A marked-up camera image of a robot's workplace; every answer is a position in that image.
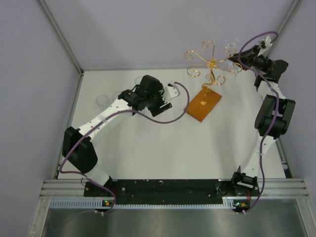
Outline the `wine glass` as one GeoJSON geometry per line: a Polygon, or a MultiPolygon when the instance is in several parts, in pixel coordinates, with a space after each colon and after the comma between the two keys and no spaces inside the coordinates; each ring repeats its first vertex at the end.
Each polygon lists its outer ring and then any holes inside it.
{"type": "Polygon", "coordinates": [[[139,84],[141,83],[142,78],[143,78],[142,76],[137,77],[137,78],[134,80],[135,85],[139,85],[139,84]]]}
{"type": "Polygon", "coordinates": [[[96,100],[95,100],[97,107],[99,108],[100,111],[106,110],[110,106],[110,101],[107,95],[102,94],[99,95],[96,100]]]}
{"type": "Polygon", "coordinates": [[[238,62],[232,62],[229,58],[239,52],[239,48],[241,47],[241,43],[236,38],[225,39],[222,43],[222,49],[225,52],[224,61],[222,62],[222,66],[225,70],[237,73],[241,70],[238,62]]]}
{"type": "Polygon", "coordinates": [[[112,94],[112,101],[114,102],[116,99],[118,99],[119,95],[121,94],[121,91],[116,91],[112,94]]]}

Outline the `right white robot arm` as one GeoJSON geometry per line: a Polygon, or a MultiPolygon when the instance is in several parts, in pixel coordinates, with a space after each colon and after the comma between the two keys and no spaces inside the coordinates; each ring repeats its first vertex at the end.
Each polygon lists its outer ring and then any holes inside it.
{"type": "Polygon", "coordinates": [[[248,195],[257,188],[257,179],[263,172],[263,158],[276,140],[288,130],[296,102],[286,98],[278,82],[288,63],[272,60],[262,54],[263,47],[255,45],[249,50],[233,54],[229,60],[240,63],[243,70],[256,69],[254,86],[262,98],[262,105],[255,119],[256,140],[248,157],[233,173],[225,192],[237,196],[248,195]]]}

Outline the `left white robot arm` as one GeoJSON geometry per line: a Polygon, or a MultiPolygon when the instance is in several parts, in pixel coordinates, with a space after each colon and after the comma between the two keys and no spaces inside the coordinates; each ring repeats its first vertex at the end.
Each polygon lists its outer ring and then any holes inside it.
{"type": "Polygon", "coordinates": [[[66,129],[62,155],[80,173],[94,181],[102,196],[112,190],[110,176],[101,167],[95,151],[105,134],[136,112],[148,109],[153,117],[172,107],[170,100],[179,96],[175,83],[164,86],[153,76],[145,75],[132,89],[122,91],[113,103],[86,124],[66,129]]]}

